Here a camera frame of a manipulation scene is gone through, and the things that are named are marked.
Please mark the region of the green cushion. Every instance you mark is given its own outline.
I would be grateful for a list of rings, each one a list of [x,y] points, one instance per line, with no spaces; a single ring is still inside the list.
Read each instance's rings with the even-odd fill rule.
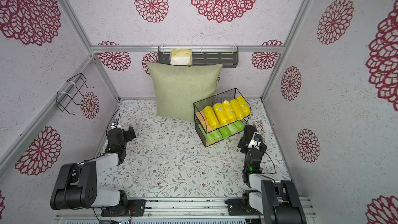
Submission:
[[[183,121],[194,121],[193,104],[213,96],[218,87],[222,64],[173,66],[146,63],[157,103],[157,115]]]

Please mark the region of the black trash bag roll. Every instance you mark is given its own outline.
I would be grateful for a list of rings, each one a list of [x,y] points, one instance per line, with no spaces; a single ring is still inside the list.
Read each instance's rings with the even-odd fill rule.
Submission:
[[[254,133],[256,132],[256,128],[252,125],[246,125],[244,130],[243,142],[247,146],[252,140]]]

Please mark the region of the yellow roll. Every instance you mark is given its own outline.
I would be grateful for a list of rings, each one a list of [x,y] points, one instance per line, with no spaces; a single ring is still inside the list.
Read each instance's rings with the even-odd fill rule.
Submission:
[[[236,100],[239,103],[241,110],[243,111],[245,117],[249,116],[251,113],[251,109],[250,109],[248,102],[244,99],[244,97],[240,95],[236,98]]]
[[[213,129],[218,128],[220,124],[212,107],[211,106],[204,107],[203,112],[205,114],[205,117],[207,118],[209,126]]]
[[[227,112],[225,111],[225,109],[223,108],[223,105],[221,103],[216,103],[213,106],[213,110],[215,112],[215,115],[218,119],[220,126],[225,126],[230,123],[230,119],[227,115]]]
[[[226,114],[227,114],[227,116],[229,118],[229,122],[230,123],[235,122],[237,119],[236,119],[236,115],[234,113],[234,110],[233,110],[232,105],[230,104],[230,102],[225,100],[225,101],[223,101],[222,106],[223,106],[223,108],[224,108],[224,110],[225,110],[225,112],[226,112]]]
[[[231,100],[230,105],[231,105],[233,112],[236,116],[236,120],[242,120],[245,118],[245,114],[244,114],[243,110],[241,109],[237,100],[235,100],[235,99]]]

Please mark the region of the grey wall rack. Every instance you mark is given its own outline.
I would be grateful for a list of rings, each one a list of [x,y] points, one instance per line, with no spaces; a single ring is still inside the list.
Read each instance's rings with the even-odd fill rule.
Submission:
[[[222,64],[223,68],[236,68],[238,65],[238,47],[233,47],[231,51],[226,52],[193,52],[192,65],[216,65]],[[158,62],[170,65],[171,51],[165,51],[164,48],[158,47]]]

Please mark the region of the green roll diagonal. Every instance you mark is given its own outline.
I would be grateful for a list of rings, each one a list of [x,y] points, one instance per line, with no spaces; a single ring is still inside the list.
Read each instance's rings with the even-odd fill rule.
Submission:
[[[223,139],[227,139],[231,136],[231,131],[226,126],[220,128],[219,132],[221,133]]]

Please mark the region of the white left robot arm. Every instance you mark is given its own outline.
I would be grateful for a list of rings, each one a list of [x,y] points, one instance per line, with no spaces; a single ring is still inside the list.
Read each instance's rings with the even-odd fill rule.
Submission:
[[[125,191],[100,189],[97,176],[124,162],[127,142],[136,138],[136,134],[132,126],[127,130],[117,126],[111,128],[106,137],[108,145],[102,155],[61,167],[50,198],[53,210],[102,208],[104,215],[122,215],[129,211]]]

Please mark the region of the green roll front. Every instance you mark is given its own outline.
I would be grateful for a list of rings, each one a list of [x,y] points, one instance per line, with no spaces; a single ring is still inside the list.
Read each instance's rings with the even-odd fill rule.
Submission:
[[[238,128],[235,124],[231,123],[227,125],[227,129],[229,130],[229,132],[231,133],[231,135],[235,134],[238,132]]]

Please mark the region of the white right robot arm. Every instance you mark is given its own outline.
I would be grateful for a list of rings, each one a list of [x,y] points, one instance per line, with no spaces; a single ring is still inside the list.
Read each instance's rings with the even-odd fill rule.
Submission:
[[[274,180],[262,173],[260,164],[266,145],[253,139],[242,146],[245,154],[243,182],[245,191],[241,208],[246,214],[260,214],[266,224],[305,224],[306,216],[294,183]]]

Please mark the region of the green roll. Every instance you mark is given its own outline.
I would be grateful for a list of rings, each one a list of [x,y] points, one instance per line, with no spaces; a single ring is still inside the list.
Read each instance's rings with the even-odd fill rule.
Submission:
[[[207,145],[213,144],[215,142],[215,138],[212,133],[206,133],[206,131],[203,129],[201,125],[199,125],[199,128],[201,130],[201,133],[203,136],[206,138],[206,143]]]
[[[218,142],[218,141],[223,139],[223,136],[222,136],[222,134],[221,134],[221,132],[219,130],[214,130],[214,131],[211,132],[211,134],[213,135],[214,140],[216,142]]]
[[[229,132],[231,133],[231,135],[235,134],[238,132],[238,128],[235,124],[231,123],[227,125],[227,129],[229,130]]]
[[[236,128],[238,129],[238,132],[243,131],[244,128],[245,128],[245,124],[243,124],[241,121],[236,121],[236,122],[234,122],[233,124],[234,124],[234,125],[236,126]]]

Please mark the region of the metal base rail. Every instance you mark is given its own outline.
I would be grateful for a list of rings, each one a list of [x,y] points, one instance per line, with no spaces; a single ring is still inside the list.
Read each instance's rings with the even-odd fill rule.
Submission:
[[[235,216],[228,198],[147,198],[142,216],[102,217],[101,210],[58,211],[54,224],[254,224],[263,221],[258,214],[240,212]]]

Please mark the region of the white yellow sponge pack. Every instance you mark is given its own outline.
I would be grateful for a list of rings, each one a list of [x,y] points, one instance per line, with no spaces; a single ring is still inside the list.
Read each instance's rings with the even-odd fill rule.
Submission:
[[[191,49],[173,49],[170,53],[170,65],[191,66],[193,54]]]

